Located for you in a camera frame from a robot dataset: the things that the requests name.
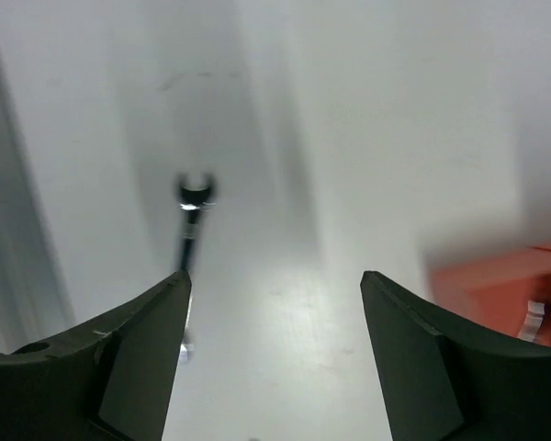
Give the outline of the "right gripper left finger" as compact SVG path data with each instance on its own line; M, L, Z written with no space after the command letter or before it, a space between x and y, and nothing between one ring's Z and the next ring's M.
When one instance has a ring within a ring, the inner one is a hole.
M191 281L174 273L64 332L0 353L0 440L159 440Z

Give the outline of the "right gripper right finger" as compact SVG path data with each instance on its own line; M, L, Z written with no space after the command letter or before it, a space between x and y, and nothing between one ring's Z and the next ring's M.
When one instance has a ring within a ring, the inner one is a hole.
M395 440L551 440L551 347L471 322L377 271L360 284Z

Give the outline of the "red bottom drawer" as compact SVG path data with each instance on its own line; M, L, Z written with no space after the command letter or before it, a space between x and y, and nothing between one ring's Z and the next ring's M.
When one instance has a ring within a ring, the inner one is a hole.
M551 242L434 270L436 304L480 325L551 346Z

